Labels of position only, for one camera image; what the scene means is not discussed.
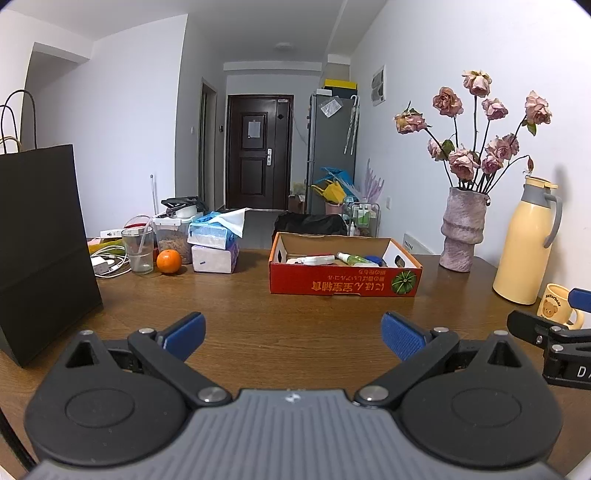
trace metal bolt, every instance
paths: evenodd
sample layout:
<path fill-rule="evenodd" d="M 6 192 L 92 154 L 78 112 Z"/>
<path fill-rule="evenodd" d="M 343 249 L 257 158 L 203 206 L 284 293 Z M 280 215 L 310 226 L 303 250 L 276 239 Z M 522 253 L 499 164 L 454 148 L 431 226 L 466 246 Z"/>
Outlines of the metal bolt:
<path fill-rule="evenodd" d="M 220 387 L 205 387 L 199 390 L 197 397 L 207 403 L 215 403 L 224 400 L 228 394 Z"/>
<path fill-rule="evenodd" d="M 366 401 L 381 401 L 388 398 L 388 390 L 380 385 L 368 385 L 359 390 L 359 396 Z"/>

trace black bag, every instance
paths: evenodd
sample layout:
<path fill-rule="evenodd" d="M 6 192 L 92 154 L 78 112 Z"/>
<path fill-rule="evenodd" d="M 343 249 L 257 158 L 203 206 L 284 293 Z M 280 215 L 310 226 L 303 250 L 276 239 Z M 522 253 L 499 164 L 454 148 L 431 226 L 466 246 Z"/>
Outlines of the black bag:
<path fill-rule="evenodd" d="M 275 221 L 277 232 L 304 233 L 308 235 L 347 235 L 347 226 L 340 215 L 308 215 L 305 213 L 283 213 Z"/>
<path fill-rule="evenodd" d="M 34 150 L 0 154 L 0 203 L 0 349 L 24 366 L 102 304 L 72 145 L 38 149 L 35 128 Z"/>

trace yellow mug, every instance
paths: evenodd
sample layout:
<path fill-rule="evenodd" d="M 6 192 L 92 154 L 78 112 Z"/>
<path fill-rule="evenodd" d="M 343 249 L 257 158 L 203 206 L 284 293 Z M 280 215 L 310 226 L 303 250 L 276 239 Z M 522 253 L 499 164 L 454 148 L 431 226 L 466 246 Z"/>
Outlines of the yellow mug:
<path fill-rule="evenodd" d="M 566 325 L 570 330 L 579 330 L 584 323 L 584 313 L 569 305 L 569 289 L 556 283 L 548 283 L 538 307 L 538 317 Z M 569 323 L 573 310 L 577 314 L 574 325 Z"/>

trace bear illustration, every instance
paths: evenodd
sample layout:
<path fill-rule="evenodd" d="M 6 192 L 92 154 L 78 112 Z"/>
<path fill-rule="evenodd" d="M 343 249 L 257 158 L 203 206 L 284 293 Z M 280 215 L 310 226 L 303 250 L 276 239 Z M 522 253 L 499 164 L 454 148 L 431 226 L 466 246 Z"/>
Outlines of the bear illustration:
<path fill-rule="evenodd" d="M 551 319 L 557 311 L 558 307 L 556 305 L 554 305 L 552 302 L 548 300 L 544 300 L 542 312 L 544 312 L 545 317 Z"/>

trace flower vase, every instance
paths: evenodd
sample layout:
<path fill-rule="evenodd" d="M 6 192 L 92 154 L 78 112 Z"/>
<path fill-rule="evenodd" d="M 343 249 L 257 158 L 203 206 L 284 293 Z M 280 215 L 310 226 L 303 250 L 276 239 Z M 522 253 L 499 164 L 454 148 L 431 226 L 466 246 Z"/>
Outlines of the flower vase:
<path fill-rule="evenodd" d="M 488 195 L 449 189 L 441 232 L 445 235 L 439 264 L 448 270 L 469 272 L 474 259 L 474 245 L 484 240 L 484 219 Z"/>

